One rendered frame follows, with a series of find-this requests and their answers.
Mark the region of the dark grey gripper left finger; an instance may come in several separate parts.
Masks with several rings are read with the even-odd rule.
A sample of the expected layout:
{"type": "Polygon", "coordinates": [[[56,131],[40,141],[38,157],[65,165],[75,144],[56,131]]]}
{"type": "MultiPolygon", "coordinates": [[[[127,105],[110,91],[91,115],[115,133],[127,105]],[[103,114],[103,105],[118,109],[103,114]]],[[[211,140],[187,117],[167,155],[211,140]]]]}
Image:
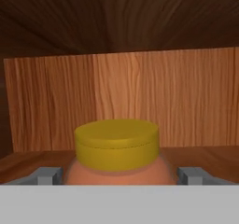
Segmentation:
{"type": "Polygon", "coordinates": [[[8,185],[61,185],[62,167],[39,167],[28,176],[7,182],[8,185]]]}

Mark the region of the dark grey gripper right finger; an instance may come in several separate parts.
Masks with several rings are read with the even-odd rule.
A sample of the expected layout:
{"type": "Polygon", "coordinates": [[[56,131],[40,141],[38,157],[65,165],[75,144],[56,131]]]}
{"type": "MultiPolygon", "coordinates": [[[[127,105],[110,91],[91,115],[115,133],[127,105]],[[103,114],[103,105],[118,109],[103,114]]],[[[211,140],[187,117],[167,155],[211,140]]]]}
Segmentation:
{"type": "Polygon", "coordinates": [[[233,182],[210,175],[201,167],[178,167],[176,171],[178,185],[233,185],[233,182]]]}

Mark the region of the honey bottle with yellow cap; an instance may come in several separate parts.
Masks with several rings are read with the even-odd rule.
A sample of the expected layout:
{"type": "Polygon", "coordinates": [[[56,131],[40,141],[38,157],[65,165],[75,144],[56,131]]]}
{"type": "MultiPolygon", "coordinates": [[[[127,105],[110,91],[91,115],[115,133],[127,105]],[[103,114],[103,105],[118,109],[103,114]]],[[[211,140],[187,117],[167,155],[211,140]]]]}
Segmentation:
{"type": "Polygon", "coordinates": [[[174,185],[160,154],[159,128],[141,119],[105,119],[75,129],[76,159],[66,185],[174,185]]]}

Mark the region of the wooden cabinet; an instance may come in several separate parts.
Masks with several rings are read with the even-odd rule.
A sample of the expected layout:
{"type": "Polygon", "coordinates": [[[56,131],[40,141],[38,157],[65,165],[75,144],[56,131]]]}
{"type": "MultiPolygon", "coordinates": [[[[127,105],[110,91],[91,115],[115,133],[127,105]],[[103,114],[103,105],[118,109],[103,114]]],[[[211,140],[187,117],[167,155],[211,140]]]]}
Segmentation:
{"type": "Polygon", "coordinates": [[[98,119],[239,182],[239,0],[0,0],[0,184],[67,167],[98,119]]]}

